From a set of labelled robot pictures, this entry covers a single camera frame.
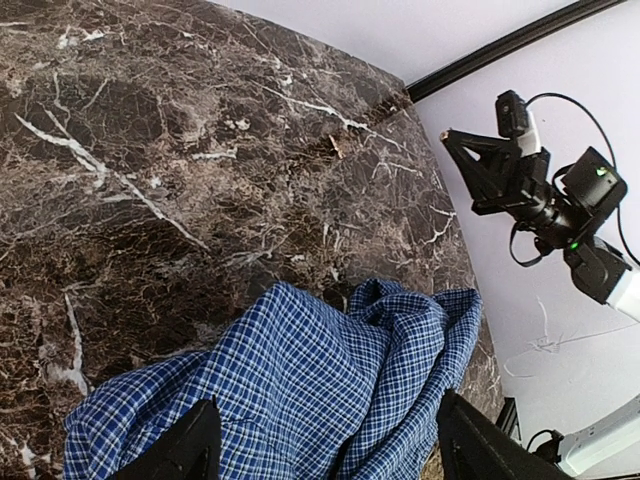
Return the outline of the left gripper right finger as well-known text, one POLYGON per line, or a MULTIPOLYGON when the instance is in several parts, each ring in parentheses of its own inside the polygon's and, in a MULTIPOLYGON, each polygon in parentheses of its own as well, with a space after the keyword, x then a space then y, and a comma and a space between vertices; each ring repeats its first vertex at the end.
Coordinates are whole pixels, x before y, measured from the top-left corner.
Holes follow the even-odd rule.
POLYGON ((453 390, 438 413, 438 442, 446 479, 567 479, 569 476, 527 452, 453 390))

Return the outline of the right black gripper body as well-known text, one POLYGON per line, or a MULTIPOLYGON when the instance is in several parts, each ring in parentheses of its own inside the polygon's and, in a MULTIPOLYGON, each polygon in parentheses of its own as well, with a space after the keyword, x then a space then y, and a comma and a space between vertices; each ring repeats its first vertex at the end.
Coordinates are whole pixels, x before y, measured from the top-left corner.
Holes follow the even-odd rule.
POLYGON ((472 211, 478 215, 508 213, 513 218, 536 218, 550 200, 547 182, 550 153, 515 158, 507 153, 496 153, 489 162, 478 161, 479 173, 472 192, 472 211))

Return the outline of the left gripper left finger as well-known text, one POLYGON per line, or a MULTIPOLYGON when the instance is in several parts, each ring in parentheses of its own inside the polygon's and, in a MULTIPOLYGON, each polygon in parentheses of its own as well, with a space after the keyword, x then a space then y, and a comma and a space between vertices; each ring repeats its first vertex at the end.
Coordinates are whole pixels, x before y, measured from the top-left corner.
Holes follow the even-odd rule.
POLYGON ((146 452, 113 479, 213 480, 219 478, 221 417, 215 398, 199 400, 146 452))

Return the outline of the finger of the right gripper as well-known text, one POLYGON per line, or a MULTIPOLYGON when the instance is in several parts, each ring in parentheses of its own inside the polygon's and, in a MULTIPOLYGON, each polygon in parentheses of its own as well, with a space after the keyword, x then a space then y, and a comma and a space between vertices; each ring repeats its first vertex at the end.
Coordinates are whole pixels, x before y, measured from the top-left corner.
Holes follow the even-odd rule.
POLYGON ((520 148, 511 140, 482 136, 449 129, 440 134, 440 141, 449 152, 469 150, 479 155, 519 155, 520 148))
POLYGON ((505 193, 500 172, 503 142, 454 142, 447 151, 458 167, 473 200, 491 200, 505 193))

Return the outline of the blue checkered shirt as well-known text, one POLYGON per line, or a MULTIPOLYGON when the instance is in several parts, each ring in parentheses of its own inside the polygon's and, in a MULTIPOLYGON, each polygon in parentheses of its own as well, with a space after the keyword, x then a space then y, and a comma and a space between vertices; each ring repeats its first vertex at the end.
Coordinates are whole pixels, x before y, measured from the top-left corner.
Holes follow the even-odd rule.
POLYGON ((428 296, 370 279, 343 312, 277 283, 213 349, 94 390, 66 419, 63 475, 105 479, 214 400, 224 479, 416 479, 481 317, 473 289, 428 296))

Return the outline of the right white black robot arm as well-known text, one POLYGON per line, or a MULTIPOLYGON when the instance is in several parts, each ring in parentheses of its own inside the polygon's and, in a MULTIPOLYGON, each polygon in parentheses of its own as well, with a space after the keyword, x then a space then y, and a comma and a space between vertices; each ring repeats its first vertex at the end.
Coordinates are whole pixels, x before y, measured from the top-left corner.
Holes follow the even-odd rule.
POLYGON ((574 286, 599 304, 639 317, 639 270, 597 231, 628 191, 616 169, 594 148, 549 177, 550 153, 539 141, 447 130, 441 143, 458 167, 474 213, 507 213, 511 232, 531 232, 538 252, 525 268, 555 250, 563 253, 574 286))

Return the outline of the right black frame post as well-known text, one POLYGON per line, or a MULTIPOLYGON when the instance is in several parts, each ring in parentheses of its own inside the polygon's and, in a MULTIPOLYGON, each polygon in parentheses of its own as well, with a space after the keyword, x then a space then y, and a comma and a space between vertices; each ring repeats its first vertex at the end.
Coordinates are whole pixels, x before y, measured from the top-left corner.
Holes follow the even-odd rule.
POLYGON ((410 100, 416 104, 518 50, 624 3, 625 0, 573 2, 413 82, 407 87, 410 100))

